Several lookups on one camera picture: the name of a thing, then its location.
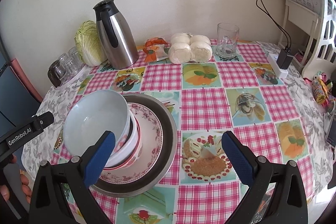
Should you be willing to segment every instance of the door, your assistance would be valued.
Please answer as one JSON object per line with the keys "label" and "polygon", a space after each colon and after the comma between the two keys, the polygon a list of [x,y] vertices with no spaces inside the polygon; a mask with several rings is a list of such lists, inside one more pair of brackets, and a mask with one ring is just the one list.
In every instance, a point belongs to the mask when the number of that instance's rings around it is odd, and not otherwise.
{"label": "door", "polygon": [[0,111],[15,126],[35,115],[40,103],[21,84],[10,67],[0,76]]}

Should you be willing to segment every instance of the floral plate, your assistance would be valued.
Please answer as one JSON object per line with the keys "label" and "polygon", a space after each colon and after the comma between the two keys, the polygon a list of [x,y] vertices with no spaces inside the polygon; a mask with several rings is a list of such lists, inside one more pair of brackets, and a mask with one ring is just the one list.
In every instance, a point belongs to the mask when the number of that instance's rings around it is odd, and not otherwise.
{"label": "floral plate", "polygon": [[100,179],[113,184],[130,183],[143,177],[154,166],[162,149],[163,131],[154,112],[137,103],[127,103],[127,105],[140,126],[142,153],[129,167],[101,172]]}

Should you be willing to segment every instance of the black handle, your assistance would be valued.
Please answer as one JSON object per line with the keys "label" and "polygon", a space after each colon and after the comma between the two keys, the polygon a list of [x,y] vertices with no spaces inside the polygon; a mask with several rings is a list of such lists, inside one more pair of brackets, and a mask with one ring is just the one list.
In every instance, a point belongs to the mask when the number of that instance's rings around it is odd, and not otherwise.
{"label": "black handle", "polygon": [[115,135],[110,131],[105,131],[95,145],[88,147],[79,161],[70,160],[57,165],[47,162],[46,165],[41,165],[31,197],[29,224],[77,224],[61,183],[69,185],[86,223],[111,224],[91,194],[89,186],[97,182],[114,149],[115,142]]}
{"label": "black handle", "polygon": [[104,25],[104,29],[106,31],[106,34],[107,34],[107,37],[110,41],[110,44],[113,48],[116,48],[118,47],[118,39],[116,37],[116,34],[113,30],[113,27],[112,27],[112,23],[111,23],[111,20],[110,20],[110,15],[109,15],[109,9],[106,8],[106,9],[103,9],[101,12],[100,12],[100,17],[101,17],[101,20],[103,22],[103,25]]}
{"label": "black handle", "polygon": [[21,187],[18,186],[19,184],[22,185],[20,179],[20,170],[18,170],[17,168],[15,172],[13,171],[13,169],[8,171],[10,173],[9,176],[8,174],[5,174],[4,169],[0,169],[0,185],[6,185],[9,190],[8,202],[6,202],[2,197],[2,195],[0,195],[0,205],[1,205],[0,223],[14,223],[14,224],[26,223],[26,220],[28,219],[28,212],[26,206],[23,205],[24,200],[22,199],[22,196],[25,194],[23,193]]}

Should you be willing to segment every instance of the stainless steel carafe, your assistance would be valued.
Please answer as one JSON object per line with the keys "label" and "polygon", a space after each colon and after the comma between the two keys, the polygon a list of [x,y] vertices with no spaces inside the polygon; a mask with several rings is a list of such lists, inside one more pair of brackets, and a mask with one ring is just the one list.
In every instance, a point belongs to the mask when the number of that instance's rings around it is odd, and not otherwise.
{"label": "stainless steel carafe", "polygon": [[131,29],[114,4],[114,0],[103,0],[93,9],[100,43],[111,65],[115,69],[127,68],[139,58]]}

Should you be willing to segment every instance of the table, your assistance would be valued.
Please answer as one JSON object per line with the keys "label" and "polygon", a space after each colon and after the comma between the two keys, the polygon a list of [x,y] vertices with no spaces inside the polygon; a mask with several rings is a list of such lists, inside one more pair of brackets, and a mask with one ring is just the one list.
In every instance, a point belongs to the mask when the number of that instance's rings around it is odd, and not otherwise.
{"label": "table", "polygon": [[[182,65],[170,64],[169,60],[147,64],[143,62],[144,52],[140,51],[139,60],[127,70],[114,70],[109,64],[85,68],[81,77],[62,89],[51,88],[46,95],[38,114],[47,110],[56,113],[56,125],[25,145],[24,166],[34,178],[40,160],[48,159],[57,164],[71,158],[63,145],[62,126],[68,111],[83,96],[100,89],[145,92],[160,101],[174,103],[172,115],[178,128],[178,148],[171,168],[150,191],[118,199],[92,191],[113,223],[132,223],[131,219],[139,223],[143,223],[143,219],[146,223],[158,220],[160,223],[223,223],[247,190],[230,162],[224,161],[224,167],[217,160],[223,156],[222,151],[219,155],[216,153],[218,140],[226,130],[232,130],[256,155],[264,155],[271,162],[295,160],[309,200],[332,175],[330,149],[320,147],[323,136],[316,131],[320,129],[323,110],[315,103],[316,109],[311,107],[311,113],[307,114],[307,100],[309,104],[314,103],[312,94],[301,86],[300,76],[292,65],[286,80],[272,75],[266,54],[276,53],[275,45],[243,42],[238,44],[238,51],[233,60],[224,60],[214,54],[207,63]],[[292,89],[296,93],[303,90],[303,97],[308,99],[302,97],[298,103],[293,99],[296,95]],[[253,117],[236,113],[239,108],[236,99],[242,98],[242,93],[249,93],[256,102],[250,105],[257,106],[253,109]],[[310,120],[314,115],[317,125]],[[209,166],[214,168],[206,168],[204,160],[202,165],[199,161],[192,167],[197,174],[186,165],[190,155],[195,156],[190,149],[195,147],[193,143],[202,146],[208,155],[209,152],[213,154],[210,158],[215,162]],[[67,185],[64,190],[71,209],[80,214]],[[272,186],[269,195],[265,195],[266,204],[271,192]],[[264,210],[265,206],[260,208],[256,219]]]}

